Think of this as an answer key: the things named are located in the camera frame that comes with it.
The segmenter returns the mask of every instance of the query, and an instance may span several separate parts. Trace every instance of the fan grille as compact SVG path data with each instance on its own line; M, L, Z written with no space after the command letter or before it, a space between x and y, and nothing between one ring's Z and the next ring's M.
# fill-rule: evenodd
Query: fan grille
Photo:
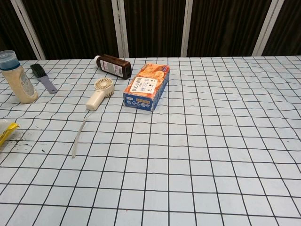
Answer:
M95 82L96 89L107 89L113 84L113 81L109 78L102 78Z

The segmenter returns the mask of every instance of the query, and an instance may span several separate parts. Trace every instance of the white fan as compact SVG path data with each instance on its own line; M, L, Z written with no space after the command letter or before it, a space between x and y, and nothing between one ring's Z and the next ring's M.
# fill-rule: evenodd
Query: white fan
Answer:
M114 93L113 81L109 78L101 78L94 83L96 91L86 103L86 108L95 111L105 97Z

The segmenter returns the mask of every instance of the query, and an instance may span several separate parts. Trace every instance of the bottle cap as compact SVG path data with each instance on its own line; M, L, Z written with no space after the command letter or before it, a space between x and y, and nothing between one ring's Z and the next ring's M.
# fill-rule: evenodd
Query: bottle cap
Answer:
M100 56L95 56L94 57L94 63L97 65L97 59L99 58Z
M5 50L0 52L0 69L2 71L13 70L20 66L17 56L12 50Z

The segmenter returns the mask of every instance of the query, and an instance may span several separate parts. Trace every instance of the brown curtain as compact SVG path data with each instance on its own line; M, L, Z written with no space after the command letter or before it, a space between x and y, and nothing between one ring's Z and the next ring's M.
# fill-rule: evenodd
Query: brown curtain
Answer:
M0 31L0 51L13 50L19 60L36 59L10 0L0 0Z
M263 55L301 55L301 0L284 1Z
M250 56L271 0L193 1L187 56Z
M124 0L130 57L181 54L185 0Z
M111 0L23 0L47 59L118 56Z

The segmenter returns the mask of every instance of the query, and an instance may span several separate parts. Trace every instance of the plastic bottle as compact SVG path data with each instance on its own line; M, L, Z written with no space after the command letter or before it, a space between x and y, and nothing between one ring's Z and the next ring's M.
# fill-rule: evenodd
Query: plastic bottle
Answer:
M38 98L36 90L26 76L14 51L0 52L0 70L22 104L31 103Z
M131 77L132 66L131 63L126 60L103 54L94 57L94 62L105 72L117 75L123 79Z

